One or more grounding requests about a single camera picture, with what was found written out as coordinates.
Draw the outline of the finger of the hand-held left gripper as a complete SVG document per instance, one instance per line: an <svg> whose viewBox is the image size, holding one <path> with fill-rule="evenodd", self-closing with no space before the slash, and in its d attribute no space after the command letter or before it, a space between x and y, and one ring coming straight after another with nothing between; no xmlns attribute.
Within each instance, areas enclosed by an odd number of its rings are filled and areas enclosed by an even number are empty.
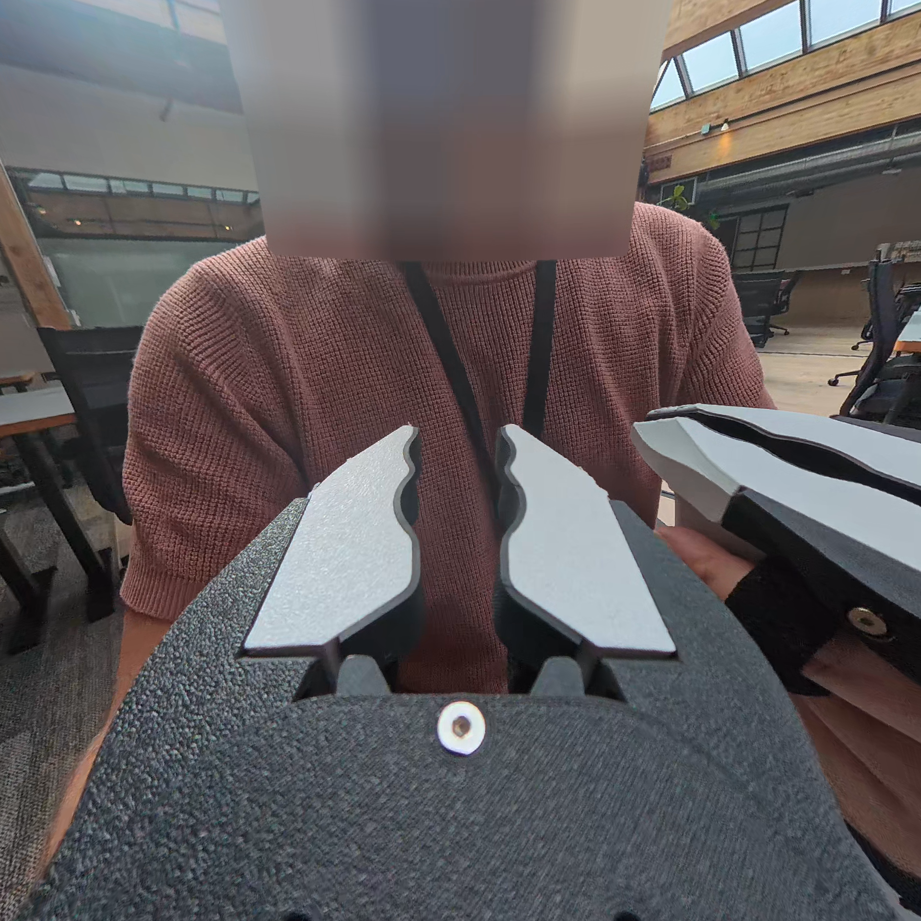
<svg viewBox="0 0 921 921"><path fill-rule="evenodd" d="M710 529L744 488L772 499L914 570L920 567L919 507L869 486L779 459L752 443L686 418L641 422L632 440L642 458Z"/></svg>
<svg viewBox="0 0 921 921"><path fill-rule="evenodd" d="M920 489L920 432L846 416L693 404L654 410L647 422L695 421L809 472L881 491Z"/></svg>

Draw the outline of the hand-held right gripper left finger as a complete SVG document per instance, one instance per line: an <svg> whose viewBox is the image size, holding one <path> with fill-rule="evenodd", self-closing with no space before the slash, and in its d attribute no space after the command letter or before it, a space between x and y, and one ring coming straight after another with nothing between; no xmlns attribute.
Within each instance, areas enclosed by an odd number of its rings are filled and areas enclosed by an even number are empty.
<svg viewBox="0 0 921 921"><path fill-rule="evenodd" d="M312 489L245 657L315 658L335 674L352 655L385 669L415 649L425 623L413 529L420 472L419 428L403 425Z"/></svg>

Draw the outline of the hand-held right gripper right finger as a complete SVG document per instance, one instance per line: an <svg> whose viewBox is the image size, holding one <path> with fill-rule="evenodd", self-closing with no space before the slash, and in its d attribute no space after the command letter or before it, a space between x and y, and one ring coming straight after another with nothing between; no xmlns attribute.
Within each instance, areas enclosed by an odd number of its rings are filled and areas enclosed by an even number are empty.
<svg viewBox="0 0 921 921"><path fill-rule="evenodd" d="M677 655L607 492L519 425L497 436L496 633L515 668Z"/></svg>

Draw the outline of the person's left hand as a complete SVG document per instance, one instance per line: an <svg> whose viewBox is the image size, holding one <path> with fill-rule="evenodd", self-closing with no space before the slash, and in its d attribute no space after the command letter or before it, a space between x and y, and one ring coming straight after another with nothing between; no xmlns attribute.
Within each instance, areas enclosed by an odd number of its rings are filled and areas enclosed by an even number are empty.
<svg viewBox="0 0 921 921"><path fill-rule="evenodd" d="M855 637L788 563L758 564L679 527L656 534L726 605L777 674L846 823L904 874L920 870L920 692Z"/></svg>

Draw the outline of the black office chair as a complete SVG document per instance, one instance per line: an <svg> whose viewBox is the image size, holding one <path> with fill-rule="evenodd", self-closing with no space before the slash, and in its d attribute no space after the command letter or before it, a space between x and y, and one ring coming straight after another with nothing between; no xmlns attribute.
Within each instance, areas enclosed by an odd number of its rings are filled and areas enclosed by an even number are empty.
<svg viewBox="0 0 921 921"><path fill-rule="evenodd" d="M97 503L126 526L132 514L122 488L128 438L128 391L143 326L56 330L39 327L75 415L75 438L63 445Z"/></svg>
<svg viewBox="0 0 921 921"><path fill-rule="evenodd" d="M803 274L803 271L789 274L777 271L733 272L732 280L745 329L755 348L763 349L777 332L789 335L789 330L775 324L774 318L789 312L792 292Z"/></svg>
<svg viewBox="0 0 921 921"><path fill-rule="evenodd" d="M919 261L920 243L910 240L879 247L870 262L869 320L861 334L862 342L870 344L869 355L858 371L828 380L832 386L855 378L840 417L919 430L920 287L919 281L895 284L897 270Z"/></svg>

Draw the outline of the green potted plant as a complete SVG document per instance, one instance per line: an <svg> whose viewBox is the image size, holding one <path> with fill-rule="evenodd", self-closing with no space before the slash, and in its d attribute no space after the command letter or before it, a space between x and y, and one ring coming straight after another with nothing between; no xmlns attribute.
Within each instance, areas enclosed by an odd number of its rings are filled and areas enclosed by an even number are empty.
<svg viewBox="0 0 921 921"><path fill-rule="evenodd" d="M716 232L720 228L719 213L697 203L697 181L695 179L663 186L658 205L690 217L711 232Z"/></svg>

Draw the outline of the grey wood-edged table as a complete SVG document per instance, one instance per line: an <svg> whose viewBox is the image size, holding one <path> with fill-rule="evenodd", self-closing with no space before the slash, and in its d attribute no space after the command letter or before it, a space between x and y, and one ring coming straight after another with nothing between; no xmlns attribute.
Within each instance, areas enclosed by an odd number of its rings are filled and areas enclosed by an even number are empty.
<svg viewBox="0 0 921 921"><path fill-rule="evenodd" d="M86 575L86 619L111 615L119 561L110 548L98 552L59 485L51 456L39 435L75 423L71 401L61 386L28 390L1 398L1 437L12 438L19 457L50 511L76 561ZM1 576L18 604L7 649L11 655L38 646L44 636L47 608L56 567L32 573L16 546L1 532Z"/></svg>

